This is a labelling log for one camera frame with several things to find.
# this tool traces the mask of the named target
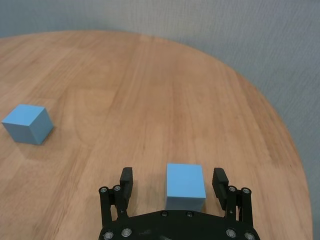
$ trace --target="blue cube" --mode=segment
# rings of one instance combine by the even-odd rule
[[[19,104],[2,120],[14,141],[41,144],[54,125],[43,106]]]
[[[166,210],[200,212],[206,200],[201,165],[169,163],[166,170]]]

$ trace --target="wooden table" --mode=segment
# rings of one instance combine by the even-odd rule
[[[41,146],[0,127],[0,239],[92,240],[101,186],[133,167],[130,216],[165,205],[167,163],[201,164],[204,212],[223,215],[214,167],[252,189],[262,240],[311,240],[305,173],[267,100],[217,59],[168,40],[65,31],[0,39],[0,119],[45,106],[55,129]]]

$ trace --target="light blue block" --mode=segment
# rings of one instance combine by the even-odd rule
[[[41,144],[54,125],[44,106],[19,104],[2,120],[14,141]]]
[[[201,165],[169,163],[166,169],[166,210],[200,212],[206,200]]]

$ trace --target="gray wall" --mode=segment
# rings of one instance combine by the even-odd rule
[[[0,37],[100,29],[161,36],[232,66],[283,118],[306,172],[320,234],[320,2],[0,0]]]

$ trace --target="round table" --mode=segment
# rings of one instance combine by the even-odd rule
[[[203,212],[223,216],[215,167],[252,190],[262,240],[311,240],[306,176],[288,130],[240,74],[188,46],[133,33],[64,31],[0,39],[0,119],[45,106],[42,145],[0,127],[0,237],[89,240],[98,189],[133,167],[129,216],[165,207],[167,163],[203,167]]]

